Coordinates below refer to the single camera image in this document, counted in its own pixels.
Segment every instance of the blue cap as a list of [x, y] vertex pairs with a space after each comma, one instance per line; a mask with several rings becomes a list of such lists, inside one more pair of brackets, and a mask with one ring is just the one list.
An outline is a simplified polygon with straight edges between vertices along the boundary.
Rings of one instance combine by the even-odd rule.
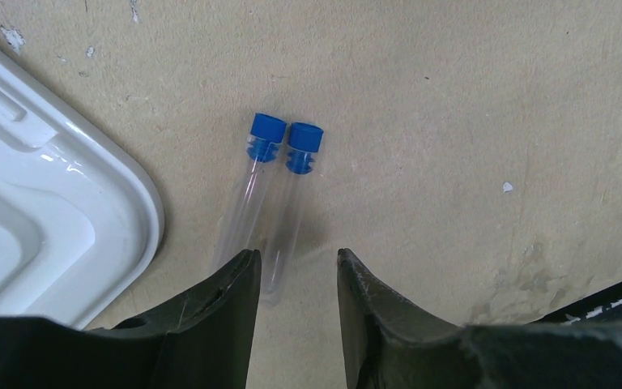
[[257, 113], [253, 117], [250, 134], [272, 143], [280, 143], [285, 136], [288, 124], [278, 118]]
[[288, 144], [303, 152], [318, 152], [323, 138], [323, 130], [306, 123], [292, 123]]

